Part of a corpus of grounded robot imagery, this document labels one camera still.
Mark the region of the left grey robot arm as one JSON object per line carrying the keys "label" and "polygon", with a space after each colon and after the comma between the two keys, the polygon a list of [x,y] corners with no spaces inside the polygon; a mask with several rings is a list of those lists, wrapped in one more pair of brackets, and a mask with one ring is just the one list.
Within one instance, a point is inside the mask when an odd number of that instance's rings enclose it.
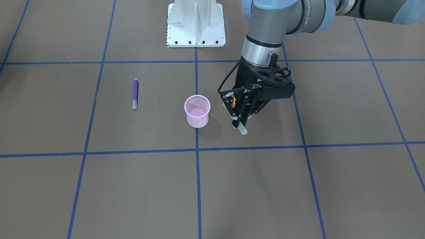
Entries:
{"label": "left grey robot arm", "polygon": [[419,20],[424,8],[423,0],[244,0],[249,26],[231,70],[237,71],[235,84],[223,91],[223,80],[217,89],[233,127],[246,127],[271,100],[293,96],[291,70],[277,64],[285,36],[323,31],[336,16],[407,25]]}

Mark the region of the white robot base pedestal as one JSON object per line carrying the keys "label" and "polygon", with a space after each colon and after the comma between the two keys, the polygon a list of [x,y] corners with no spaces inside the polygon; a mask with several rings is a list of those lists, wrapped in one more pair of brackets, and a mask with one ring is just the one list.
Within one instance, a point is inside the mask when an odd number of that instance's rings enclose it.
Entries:
{"label": "white robot base pedestal", "polygon": [[225,46],[222,4],[215,0],[175,0],[167,10],[167,47]]}

